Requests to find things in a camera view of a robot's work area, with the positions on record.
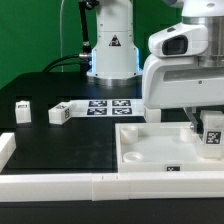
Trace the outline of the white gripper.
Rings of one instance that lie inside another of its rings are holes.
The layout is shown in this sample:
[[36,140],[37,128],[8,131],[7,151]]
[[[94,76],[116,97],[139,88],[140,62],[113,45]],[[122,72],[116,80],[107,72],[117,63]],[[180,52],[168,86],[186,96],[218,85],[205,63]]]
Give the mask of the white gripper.
[[179,23],[151,35],[148,47],[143,104],[148,109],[184,108],[190,129],[202,134],[196,107],[224,104],[224,67],[199,65],[199,56],[208,49],[208,29]]

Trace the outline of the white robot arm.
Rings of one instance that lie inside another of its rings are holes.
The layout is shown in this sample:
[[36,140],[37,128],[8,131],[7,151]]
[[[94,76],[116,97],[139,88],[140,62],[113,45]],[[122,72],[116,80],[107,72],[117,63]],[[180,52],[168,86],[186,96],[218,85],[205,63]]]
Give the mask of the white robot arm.
[[149,37],[150,55],[139,66],[133,43],[132,0],[79,0],[97,14],[97,44],[87,54],[87,77],[104,85],[142,78],[146,108],[224,104],[224,0],[163,0],[182,10],[182,21]]

